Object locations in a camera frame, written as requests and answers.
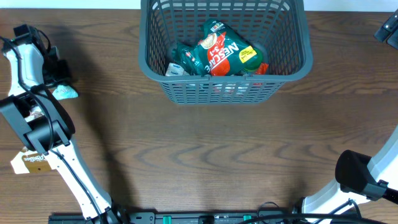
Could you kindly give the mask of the light green tissue pack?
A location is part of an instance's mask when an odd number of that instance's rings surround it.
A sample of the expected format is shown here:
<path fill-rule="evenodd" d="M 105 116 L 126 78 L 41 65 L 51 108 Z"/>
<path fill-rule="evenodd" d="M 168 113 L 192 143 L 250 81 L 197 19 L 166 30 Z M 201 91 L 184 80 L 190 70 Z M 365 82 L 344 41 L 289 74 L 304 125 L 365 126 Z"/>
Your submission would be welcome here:
<path fill-rule="evenodd" d="M 70 85 L 59 85 L 52 92 L 56 100 L 78 98 L 78 92 Z"/>

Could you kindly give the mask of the clear bag of tissue packs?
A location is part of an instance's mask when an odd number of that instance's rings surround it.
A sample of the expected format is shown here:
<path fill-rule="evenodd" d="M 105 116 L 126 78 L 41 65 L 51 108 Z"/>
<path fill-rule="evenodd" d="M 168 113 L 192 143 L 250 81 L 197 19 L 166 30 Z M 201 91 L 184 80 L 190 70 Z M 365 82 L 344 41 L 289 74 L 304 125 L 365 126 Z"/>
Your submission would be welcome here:
<path fill-rule="evenodd" d="M 169 63 L 166 73 L 166 77 L 181 77 L 190 76 L 190 74 L 184 70 L 184 68 L 176 63 Z"/>

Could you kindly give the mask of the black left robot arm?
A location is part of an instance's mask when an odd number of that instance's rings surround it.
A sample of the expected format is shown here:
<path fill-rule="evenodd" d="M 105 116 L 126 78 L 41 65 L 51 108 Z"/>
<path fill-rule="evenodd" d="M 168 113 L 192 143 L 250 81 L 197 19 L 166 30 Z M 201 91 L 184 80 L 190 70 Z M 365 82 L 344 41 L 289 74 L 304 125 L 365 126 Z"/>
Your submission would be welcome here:
<path fill-rule="evenodd" d="M 11 66 L 11 88 L 1 100 L 1 114 L 25 148 L 62 176 L 80 205 L 81 222 L 120 223 L 112 198 L 77 148 L 71 117 L 54 97 L 56 88 L 72 79 L 66 61 L 35 27 L 15 27 L 14 35 L 1 39 L 1 52 Z"/>

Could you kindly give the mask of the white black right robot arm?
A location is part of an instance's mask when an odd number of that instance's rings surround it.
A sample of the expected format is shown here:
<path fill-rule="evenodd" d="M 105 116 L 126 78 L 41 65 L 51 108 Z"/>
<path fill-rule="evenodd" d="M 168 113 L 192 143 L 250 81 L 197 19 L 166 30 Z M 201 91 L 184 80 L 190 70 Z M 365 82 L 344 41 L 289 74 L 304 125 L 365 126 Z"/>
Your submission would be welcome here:
<path fill-rule="evenodd" d="M 336 162 L 334 179 L 293 209 L 293 223 L 363 222 L 345 214 L 351 207 L 384 198 L 397 203 L 397 130 L 374 156 L 345 150 Z"/>

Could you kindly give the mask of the green lid jar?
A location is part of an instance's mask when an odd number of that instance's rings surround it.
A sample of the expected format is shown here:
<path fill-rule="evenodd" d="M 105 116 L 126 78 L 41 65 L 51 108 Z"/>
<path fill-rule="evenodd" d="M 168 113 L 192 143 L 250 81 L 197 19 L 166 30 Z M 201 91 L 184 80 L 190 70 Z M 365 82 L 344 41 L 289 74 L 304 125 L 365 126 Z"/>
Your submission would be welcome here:
<path fill-rule="evenodd" d="M 245 63 L 245 67 L 242 69 L 243 73 L 254 73 L 262 63 L 262 58 L 251 58 Z"/>

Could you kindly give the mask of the beige cookie bag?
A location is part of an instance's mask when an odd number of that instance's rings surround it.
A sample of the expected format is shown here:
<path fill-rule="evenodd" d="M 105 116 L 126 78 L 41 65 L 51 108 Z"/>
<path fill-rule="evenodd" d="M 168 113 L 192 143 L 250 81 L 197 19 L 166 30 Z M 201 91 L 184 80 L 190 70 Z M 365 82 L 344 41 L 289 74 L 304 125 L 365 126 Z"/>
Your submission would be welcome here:
<path fill-rule="evenodd" d="M 28 150 L 24 146 L 11 160 L 15 174 L 41 173 L 52 170 L 43 154 Z"/>

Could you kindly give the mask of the green Nescafe coffee bag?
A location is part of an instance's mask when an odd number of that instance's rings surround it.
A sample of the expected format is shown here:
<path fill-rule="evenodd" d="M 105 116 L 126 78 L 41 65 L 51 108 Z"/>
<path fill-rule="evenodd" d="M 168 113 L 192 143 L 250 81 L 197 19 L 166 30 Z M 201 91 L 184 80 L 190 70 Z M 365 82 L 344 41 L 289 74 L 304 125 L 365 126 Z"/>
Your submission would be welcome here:
<path fill-rule="evenodd" d="M 262 52 L 217 19 L 203 24 L 204 38 L 193 46 L 178 43 L 173 49 L 174 61 L 191 75 L 217 77 L 245 75 L 242 69 L 251 58 L 262 58 Z"/>

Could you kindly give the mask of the orange spaghetti packet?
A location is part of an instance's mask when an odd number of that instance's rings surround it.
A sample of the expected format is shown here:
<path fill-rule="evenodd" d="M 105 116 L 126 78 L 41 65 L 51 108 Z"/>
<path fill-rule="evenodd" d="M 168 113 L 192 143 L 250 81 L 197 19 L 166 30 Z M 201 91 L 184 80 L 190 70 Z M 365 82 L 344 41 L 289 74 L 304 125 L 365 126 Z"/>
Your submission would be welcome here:
<path fill-rule="evenodd" d="M 267 63 L 261 63 L 258 69 L 254 72 L 255 75 L 265 75 L 269 65 Z"/>

